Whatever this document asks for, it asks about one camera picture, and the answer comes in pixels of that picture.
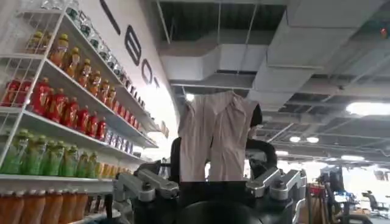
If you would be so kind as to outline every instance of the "black lettering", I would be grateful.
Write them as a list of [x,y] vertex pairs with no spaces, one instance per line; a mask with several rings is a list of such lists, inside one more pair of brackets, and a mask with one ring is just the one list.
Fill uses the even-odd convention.
[[[147,70],[148,73],[149,73],[149,76],[147,76],[145,74],[145,66],[147,67]],[[146,82],[146,84],[151,84],[152,81],[153,81],[153,72],[152,72],[152,68],[151,68],[151,65],[149,64],[149,62],[147,61],[147,59],[144,59],[142,61],[142,65],[141,65],[141,74],[142,74],[142,79]]]
[[127,26],[126,36],[124,37],[124,45],[134,64],[138,66],[141,60],[142,48],[131,25]]
[[111,25],[114,27],[116,33],[118,35],[120,35],[121,29],[119,28],[118,23],[115,21],[114,16],[112,15],[110,9],[108,8],[108,5],[105,3],[104,0],[100,0],[100,5],[102,6],[105,14],[107,15],[108,19],[110,20]]

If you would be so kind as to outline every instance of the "plastic bottle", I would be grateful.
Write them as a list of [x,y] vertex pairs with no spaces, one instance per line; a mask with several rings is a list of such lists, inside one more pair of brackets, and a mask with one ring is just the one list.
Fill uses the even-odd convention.
[[62,190],[49,189],[45,199],[46,203],[41,218],[41,224],[58,223],[63,203]]
[[68,47],[68,35],[63,33],[60,35],[55,48],[53,48],[53,51],[50,54],[50,61],[62,68],[62,60],[66,51],[68,51]]
[[68,224],[72,222],[77,200],[76,192],[77,190],[65,190],[63,192],[63,203],[58,224]]
[[44,190],[30,190],[24,197],[24,208],[19,224],[40,224],[46,203]]

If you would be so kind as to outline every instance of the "bottle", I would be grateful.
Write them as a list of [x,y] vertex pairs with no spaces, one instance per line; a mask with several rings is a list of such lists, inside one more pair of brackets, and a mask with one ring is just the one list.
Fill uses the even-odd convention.
[[24,208],[24,191],[6,191],[0,201],[1,223],[19,224]]
[[58,223],[63,203],[62,190],[49,189],[45,200],[41,224]]
[[90,77],[88,90],[94,97],[96,97],[99,92],[99,86],[102,78],[100,77],[100,71],[96,70],[93,75]]
[[55,46],[55,48],[52,50],[50,54],[50,61],[52,61],[55,65],[62,68],[62,60],[63,57],[68,51],[69,42],[68,42],[68,35],[67,34],[61,34],[60,38],[58,39],[58,42]]
[[2,99],[2,107],[11,107],[16,99],[16,94],[19,91],[20,79],[16,78],[8,82],[5,86],[5,96]]
[[88,77],[91,74],[91,60],[85,59],[84,64],[79,69],[79,72],[77,73],[77,81],[79,84],[86,88],[88,83]]
[[68,8],[66,8],[66,14],[75,21],[79,14],[79,2],[78,0],[70,0],[68,3]]
[[103,141],[104,140],[104,134],[105,134],[105,117],[99,123],[97,123],[97,130],[96,130],[96,139]]
[[29,139],[30,143],[23,159],[22,174],[39,175],[40,165],[46,151],[46,136],[41,135],[36,140],[29,136]]
[[68,58],[68,61],[64,61],[64,71],[72,78],[74,79],[76,76],[76,69],[77,65],[79,65],[80,62],[80,53],[79,48],[74,47],[72,49],[72,53]]
[[26,53],[28,54],[41,54],[40,43],[43,38],[43,33],[41,31],[36,31],[30,38],[27,47]]
[[84,219],[85,207],[88,202],[87,190],[76,194],[76,207],[74,209],[73,221]]
[[98,98],[101,102],[103,102],[105,104],[106,100],[107,100],[107,96],[108,96],[108,91],[110,89],[110,82],[105,79],[102,83],[102,85],[100,86],[100,91],[99,91],[99,94],[98,94]]
[[17,135],[15,134],[2,163],[0,173],[20,173],[22,158],[29,144],[29,140],[29,132],[27,131],[27,129],[21,129]]
[[44,115],[46,111],[46,101],[50,94],[49,79],[44,77],[42,81],[35,84],[34,91],[32,92],[31,102],[29,108],[32,112]]
[[115,87],[111,87],[107,94],[107,100],[105,101],[105,105],[109,107],[109,109],[113,109],[113,103],[116,96]]
[[96,136],[96,131],[98,130],[98,113],[96,111],[93,112],[93,115],[90,116],[87,124],[87,132],[86,134],[88,136],[91,136],[95,138]]
[[77,98],[72,97],[71,101],[68,102],[65,106],[61,119],[61,124],[72,128],[76,120],[76,114],[78,109],[79,105],[77,104]]
[[58,93],[53,96],[51,102],[49,103],[50,106],[48,112],[46,113],[46,117],[52,121],[60,123],[63,110],[67,102],[68,98],[65,97],[63,89],[58,89]]
[[87,164],[88,164],[88,154],[83,152],[77,163],[76,177],[84,178],[87,176]]
[[44,204],[46,203],[44,190],[30,190],[24,197],[24,208],[19,224],[40,224]]
[[64,190],[63,203],[58,224],[68,224],[73,220],[74,209],[76,208],[76,189]]
[[79,132],[84,134],[86,133],[89,118],[90,115],[88,114],[88,106],[85,106],[83,109],[77,112],[76,129]]

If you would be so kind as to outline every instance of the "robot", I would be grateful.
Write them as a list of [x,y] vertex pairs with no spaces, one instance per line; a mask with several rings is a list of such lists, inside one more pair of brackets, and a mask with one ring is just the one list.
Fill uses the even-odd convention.
[[304,171],[281,175],[276,167],[250,181],[180,185],[143,169],[120,173],[113,199],[133,224],[295,224],[306,183]]

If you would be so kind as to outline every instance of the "silver metal part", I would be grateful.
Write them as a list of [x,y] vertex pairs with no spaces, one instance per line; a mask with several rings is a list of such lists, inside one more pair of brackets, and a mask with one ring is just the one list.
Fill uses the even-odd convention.
[[177,183],[166,180],[150,170],[138,171],[138,178],[155,187],[163,198],[172,198],[179,193],[179,185]]
[[273,167],[263,173],[261,176],[253,181],[248,181],[246,187],[250,190],[250,193],[256,198],[264,195],[264,190],[271,185],[274,180],[280,178],[280,171],[278,168]]

